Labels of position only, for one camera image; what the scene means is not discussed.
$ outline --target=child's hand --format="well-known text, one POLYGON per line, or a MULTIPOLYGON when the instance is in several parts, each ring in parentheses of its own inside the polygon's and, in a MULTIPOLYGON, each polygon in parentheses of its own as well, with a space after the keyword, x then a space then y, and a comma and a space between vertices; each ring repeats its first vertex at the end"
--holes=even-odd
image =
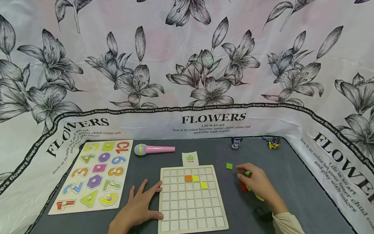
POLYGON ((147 179, 143 181, 135 196, 135 186, 131 187, 129 201, 111 222, 108 231, 109 234, 125 234, 132 226, 142 224, 150 219, 163 219, 162 213, 148 210, 149 202, 153 195, 162 190, 160 188, 162 181, 157 182, 148 191, 143 192, 147 182, 147 179))

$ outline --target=orange tile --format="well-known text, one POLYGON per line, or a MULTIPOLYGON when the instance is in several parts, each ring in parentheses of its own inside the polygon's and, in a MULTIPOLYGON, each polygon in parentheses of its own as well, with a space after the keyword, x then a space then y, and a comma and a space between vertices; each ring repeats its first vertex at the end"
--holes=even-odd
POLYGON ((192 182, 192 175, 184 176, 185 182, 192 182))

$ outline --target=pattern card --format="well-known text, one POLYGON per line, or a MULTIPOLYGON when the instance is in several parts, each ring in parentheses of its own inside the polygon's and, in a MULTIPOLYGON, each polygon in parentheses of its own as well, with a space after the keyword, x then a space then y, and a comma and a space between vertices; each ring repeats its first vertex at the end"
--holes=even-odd
POLYGON ((182 161, 184 167, 198 166, 199 158, 197 157, 197 152, 182 153, 182 161))
POLYGON ((118 208, 132 142, 87 142, 48 214, 118 208))
POLYGON ((161 168, 158 234, 227 230, 229 224, 213 165, 161 168))

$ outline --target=purple toy figure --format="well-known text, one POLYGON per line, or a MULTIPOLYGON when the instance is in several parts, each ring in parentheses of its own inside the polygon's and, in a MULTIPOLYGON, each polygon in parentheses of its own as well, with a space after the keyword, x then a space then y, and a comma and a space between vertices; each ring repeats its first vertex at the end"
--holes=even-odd
POLYGON ((242 140, 243 137, 231 137, 231 149, 237 150, 242 140))

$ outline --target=purple hexagon piece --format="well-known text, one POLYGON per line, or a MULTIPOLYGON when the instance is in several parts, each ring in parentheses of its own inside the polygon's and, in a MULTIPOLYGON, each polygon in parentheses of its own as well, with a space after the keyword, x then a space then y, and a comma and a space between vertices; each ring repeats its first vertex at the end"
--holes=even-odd
POLYGON ((100 175, 92 176, 87 182, 87 187, 89 187, 90 189, 94 189, 101 184, 101 181, 102 181, 102 176, 100 175))

